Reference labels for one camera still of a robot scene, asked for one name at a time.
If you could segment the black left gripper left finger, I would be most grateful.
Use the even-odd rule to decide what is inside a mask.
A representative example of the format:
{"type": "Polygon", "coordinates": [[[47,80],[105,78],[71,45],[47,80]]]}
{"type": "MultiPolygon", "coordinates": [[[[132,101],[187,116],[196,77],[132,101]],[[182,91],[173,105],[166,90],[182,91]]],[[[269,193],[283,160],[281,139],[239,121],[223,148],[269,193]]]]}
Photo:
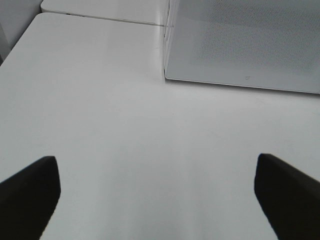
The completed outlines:
{"type": "Polygon", "coordinates": [[[57,160],[44,156],[0,184],[0,238],[38,240],[61,196],[57,160]]]}

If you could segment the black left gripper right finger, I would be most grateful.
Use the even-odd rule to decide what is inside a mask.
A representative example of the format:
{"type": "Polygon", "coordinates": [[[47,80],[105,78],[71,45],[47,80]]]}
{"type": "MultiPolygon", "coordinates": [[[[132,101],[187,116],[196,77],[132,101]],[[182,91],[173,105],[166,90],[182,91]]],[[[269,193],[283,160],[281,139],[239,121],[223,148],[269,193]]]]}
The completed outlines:
{"type": "Polygon", "coordinates": [[[320,183],[280,158],[261,153],[254,193],[279,240],[320,238],[320,183]]]}

